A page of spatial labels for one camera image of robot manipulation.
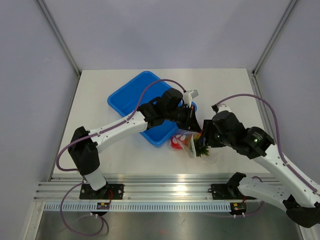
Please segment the orange toy pineapple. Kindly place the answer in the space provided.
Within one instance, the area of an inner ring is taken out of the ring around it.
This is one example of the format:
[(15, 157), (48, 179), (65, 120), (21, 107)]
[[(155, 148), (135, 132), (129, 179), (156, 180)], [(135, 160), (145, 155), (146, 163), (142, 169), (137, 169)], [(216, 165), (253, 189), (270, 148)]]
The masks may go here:
[(200, 133), (195, 133), (193, 135), (193, 144), (194, 144), (194, 149), (195, 149), (195, 155), (196, 157), (202, 157), (206, 156), (208, 157), (210, 155), (210, 151), (207, 146), (203, 145), (200, 143)]

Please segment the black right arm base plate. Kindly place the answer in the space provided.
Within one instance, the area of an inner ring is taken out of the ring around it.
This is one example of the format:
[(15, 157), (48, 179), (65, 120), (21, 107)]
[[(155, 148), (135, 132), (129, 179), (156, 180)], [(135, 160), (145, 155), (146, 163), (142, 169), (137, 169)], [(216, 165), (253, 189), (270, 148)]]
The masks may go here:
[(228, 187), (226, 183), (214, 183), (208, 188), (213, 200), (255, 200), (251, 196), (244, 196), (236, 187)]

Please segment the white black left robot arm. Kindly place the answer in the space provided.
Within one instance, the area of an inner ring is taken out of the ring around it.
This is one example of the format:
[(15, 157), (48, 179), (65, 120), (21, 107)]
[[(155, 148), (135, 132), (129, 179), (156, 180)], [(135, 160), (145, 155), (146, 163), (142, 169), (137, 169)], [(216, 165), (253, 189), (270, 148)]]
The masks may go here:
[(192, 104), (197, 96), (196, 90), (182, 93), (170, 88), (162, 96), (138, 104), (132, 113), (114, 123), (92, 130), (83, 126), (77, 128), (67, 150), (78, 172), (88, 182), (90, 193), (97, 199), (108, 194), (108, 182), (100, 170), (99, 154), (112, 144), (161, 126), (165, 121), (176, 123), (181, 130), (201, 132)]

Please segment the clear zip top bag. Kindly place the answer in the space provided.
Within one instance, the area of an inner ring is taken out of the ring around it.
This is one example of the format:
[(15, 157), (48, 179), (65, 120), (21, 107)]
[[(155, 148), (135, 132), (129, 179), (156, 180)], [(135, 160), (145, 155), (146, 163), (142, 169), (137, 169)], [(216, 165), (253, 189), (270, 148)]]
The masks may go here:
[(200, 134), (201, 135), (201, 133), (198, 133), (198, 132), (179, 130), (173, 136), (181, 135), (180, 144), (183, 146), (183, 149), (174, 150), (174, 149), (170, 148), (170, 146), (169, 146), (170, 139), (167, 142), (168, 149), (171, 150), (171, 151), (184, 151), (185, 153), (187, 153), (189, 158), (191, 158), (191, 159), (200, 158), (201, 161), (204, 162), (204, 163), (208, 163), (208, 164), (217, 163), (218, 160), (219, 160), (219, 154), (211, 152), (209, 147), (208, 147), (209, 156), (204, 156), (203, 155), (202, 157), (196, 157), (195, 146), (194, 146), (194, 141), (193, 141), (194, 134)]

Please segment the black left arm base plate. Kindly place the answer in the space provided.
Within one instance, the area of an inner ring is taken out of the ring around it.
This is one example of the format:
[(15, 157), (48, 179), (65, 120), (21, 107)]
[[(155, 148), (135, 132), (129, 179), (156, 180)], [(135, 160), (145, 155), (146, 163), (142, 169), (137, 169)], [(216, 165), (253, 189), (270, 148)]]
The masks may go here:
[(93, 190), (89, 184), (81, 186), (80, 200), (122, 200), (124, 195), (124, 184), (109, 183), (99, 190)]

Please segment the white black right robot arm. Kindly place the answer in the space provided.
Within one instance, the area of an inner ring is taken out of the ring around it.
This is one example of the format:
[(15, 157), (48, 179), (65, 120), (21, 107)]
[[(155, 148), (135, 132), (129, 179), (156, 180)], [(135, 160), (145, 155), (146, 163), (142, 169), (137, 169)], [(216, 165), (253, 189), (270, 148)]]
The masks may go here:
[(223, 184), (223, 199), (251, 197), (283, 210), (296, 224), (310, 228), (320, 222), (320, 186), (300, 171), (278, 149), (263, 129), (246, 128), (234, 113), (224, 110), (203, 122), (199, 139), (206, 147), (230, 147), (270, 172), (276, 187), (236, 172)]

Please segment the dark red toy pomegranate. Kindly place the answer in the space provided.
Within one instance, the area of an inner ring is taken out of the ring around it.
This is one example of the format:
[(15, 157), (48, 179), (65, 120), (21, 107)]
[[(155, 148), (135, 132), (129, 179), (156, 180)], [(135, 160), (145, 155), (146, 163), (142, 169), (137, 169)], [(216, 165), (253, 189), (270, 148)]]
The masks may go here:
[(182, 150), (183, 146), (181, 145), (181, 135), (174, 135), (170, 138), (169, 147), (173, 150)]

